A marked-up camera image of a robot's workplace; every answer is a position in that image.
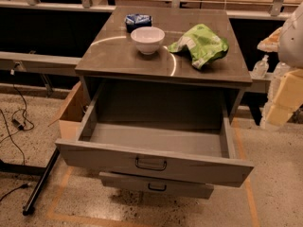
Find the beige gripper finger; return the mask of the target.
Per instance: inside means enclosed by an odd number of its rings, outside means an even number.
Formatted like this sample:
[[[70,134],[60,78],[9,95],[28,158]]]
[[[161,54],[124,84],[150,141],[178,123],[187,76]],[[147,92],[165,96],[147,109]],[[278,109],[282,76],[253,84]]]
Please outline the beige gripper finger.
[[[267,38],[258,43],[257,49],[263,52],[277,52],[281,28],[276,29]]]
[[[287,72],[281,79],[265,122],[283,126],[303,104],[303,69]]]

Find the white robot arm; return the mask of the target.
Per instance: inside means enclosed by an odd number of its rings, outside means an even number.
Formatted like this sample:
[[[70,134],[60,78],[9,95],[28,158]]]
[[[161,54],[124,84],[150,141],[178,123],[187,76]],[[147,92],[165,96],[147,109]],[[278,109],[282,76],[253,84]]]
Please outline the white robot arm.
[[[260,121],[263,129],[275,131],[303,104],[303,3],[257,49],[278,54]]]

